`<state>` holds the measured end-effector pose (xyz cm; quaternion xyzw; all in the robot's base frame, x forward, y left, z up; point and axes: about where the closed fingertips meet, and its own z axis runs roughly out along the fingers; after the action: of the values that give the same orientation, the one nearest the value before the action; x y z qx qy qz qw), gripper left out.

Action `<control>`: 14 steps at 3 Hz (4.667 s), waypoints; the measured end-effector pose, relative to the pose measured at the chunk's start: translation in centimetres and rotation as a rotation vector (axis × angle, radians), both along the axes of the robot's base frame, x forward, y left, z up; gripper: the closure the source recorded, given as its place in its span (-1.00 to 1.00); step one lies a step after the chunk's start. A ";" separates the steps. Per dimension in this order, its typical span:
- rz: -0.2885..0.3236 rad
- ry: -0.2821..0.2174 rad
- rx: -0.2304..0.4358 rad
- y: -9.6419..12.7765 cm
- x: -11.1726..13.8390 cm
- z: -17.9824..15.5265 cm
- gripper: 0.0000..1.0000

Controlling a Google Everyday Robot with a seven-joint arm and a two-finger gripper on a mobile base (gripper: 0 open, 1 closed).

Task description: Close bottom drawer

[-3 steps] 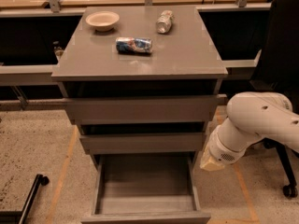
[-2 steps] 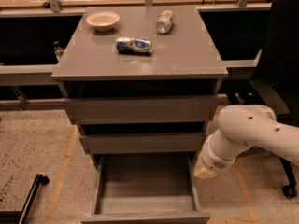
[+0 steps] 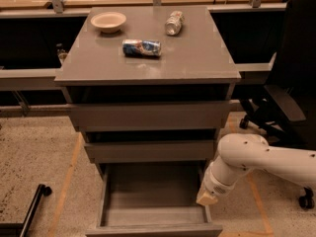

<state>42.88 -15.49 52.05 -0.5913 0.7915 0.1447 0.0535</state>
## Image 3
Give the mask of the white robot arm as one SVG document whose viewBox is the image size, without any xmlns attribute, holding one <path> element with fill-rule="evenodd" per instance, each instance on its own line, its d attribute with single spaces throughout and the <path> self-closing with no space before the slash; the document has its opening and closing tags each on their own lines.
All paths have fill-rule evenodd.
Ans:
<svg viewBox="0 0 316 237">
<path fill-rule="evenodd" d="M 303 209 L 315 206 L 316 152 L 274 147 L 258 134 L 230 133 L 217 144 L 216 157 L 204 171 L 197 203 L 210 205 L 226 197 L 237 181 L 254 169 L 293 182 L 305 190 L 298 199 Z"/>
</svg>

